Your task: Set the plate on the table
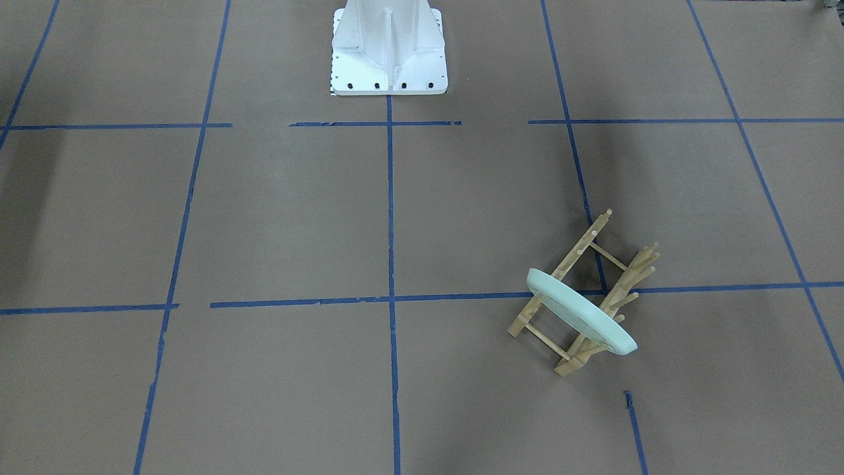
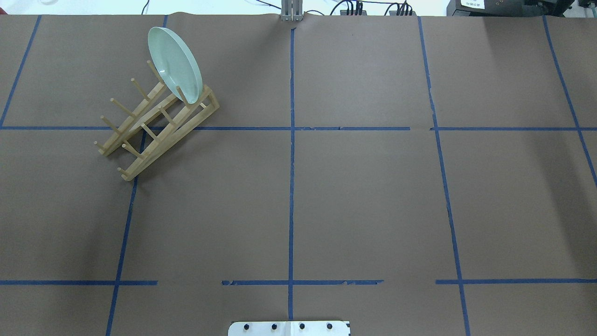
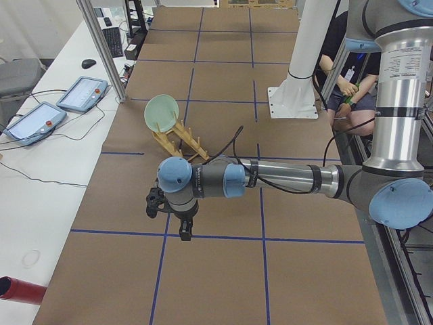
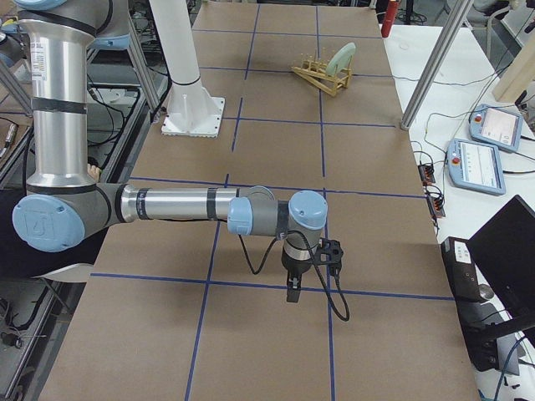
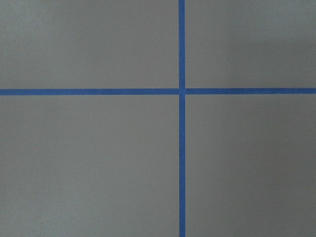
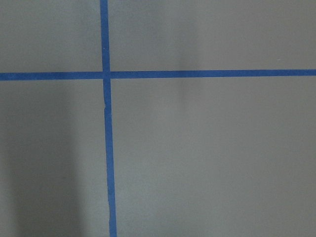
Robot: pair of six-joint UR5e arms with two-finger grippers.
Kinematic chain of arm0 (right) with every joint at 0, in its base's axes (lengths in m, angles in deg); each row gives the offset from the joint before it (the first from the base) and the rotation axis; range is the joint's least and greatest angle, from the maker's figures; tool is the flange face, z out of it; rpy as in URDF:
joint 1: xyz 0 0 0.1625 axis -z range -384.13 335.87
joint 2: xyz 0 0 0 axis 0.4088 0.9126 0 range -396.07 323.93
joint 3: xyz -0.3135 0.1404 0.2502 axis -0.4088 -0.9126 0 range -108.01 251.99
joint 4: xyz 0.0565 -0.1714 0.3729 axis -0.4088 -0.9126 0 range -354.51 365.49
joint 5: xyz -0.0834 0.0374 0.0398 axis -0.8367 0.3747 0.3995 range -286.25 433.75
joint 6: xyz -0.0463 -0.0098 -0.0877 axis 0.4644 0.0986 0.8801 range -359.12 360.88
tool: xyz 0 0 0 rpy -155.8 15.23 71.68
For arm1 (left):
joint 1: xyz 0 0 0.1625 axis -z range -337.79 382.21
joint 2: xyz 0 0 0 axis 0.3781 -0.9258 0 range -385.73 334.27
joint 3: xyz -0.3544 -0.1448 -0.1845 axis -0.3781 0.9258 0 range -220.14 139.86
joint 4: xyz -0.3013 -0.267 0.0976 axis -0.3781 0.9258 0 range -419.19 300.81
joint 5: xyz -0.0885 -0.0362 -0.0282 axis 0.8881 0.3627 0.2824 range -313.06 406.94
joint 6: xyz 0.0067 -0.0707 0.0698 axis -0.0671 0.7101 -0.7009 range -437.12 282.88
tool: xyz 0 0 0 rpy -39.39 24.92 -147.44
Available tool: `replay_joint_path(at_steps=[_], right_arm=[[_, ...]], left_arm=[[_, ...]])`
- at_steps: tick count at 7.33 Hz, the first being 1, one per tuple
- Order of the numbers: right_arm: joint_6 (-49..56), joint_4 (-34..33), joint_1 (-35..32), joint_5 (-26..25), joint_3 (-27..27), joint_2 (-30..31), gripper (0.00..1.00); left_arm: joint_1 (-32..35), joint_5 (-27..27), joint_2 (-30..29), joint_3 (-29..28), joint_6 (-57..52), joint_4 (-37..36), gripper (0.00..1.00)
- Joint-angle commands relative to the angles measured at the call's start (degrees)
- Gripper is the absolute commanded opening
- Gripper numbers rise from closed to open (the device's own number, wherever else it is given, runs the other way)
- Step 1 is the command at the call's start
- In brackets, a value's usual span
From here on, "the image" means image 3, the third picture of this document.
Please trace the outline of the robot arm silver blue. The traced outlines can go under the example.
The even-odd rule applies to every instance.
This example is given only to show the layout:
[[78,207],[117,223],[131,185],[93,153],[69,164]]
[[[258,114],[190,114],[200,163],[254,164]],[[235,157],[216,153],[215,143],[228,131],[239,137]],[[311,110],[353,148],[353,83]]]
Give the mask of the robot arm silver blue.
[[351,1],[347,48],[382,52],[370,157],[360,166],[291,165],[220,156],[193,165],[167,158],[147,195],[146,213],[172,213],[182,240],[192,237],[198,201],[242,196],[269,186],[291,194],[322,193],[389,228],[412,228],[432,214],[432,190],[417,161],[424,89],[432,46],[431,1]]

